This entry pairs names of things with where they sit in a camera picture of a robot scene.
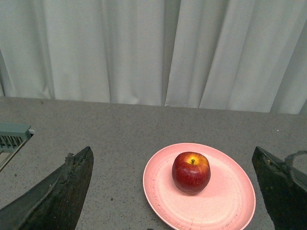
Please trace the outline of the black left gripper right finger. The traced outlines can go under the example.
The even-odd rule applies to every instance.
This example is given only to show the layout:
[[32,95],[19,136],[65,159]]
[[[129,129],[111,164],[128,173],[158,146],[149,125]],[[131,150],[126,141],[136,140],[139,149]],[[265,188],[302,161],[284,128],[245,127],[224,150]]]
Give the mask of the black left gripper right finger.
[[276,230],[307,228],[307,175],[293,166],[305,150],[291,154],[284,161],[261,147],[256,147],[252,164],[267,212]]

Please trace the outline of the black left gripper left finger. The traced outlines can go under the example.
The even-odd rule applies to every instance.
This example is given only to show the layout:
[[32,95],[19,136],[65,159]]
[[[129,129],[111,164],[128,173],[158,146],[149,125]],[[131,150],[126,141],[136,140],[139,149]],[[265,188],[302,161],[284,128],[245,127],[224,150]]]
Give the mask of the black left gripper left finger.
[[64,164],[0,210],[2,230],[73,230],[90,185],[90,147],[68,154]]

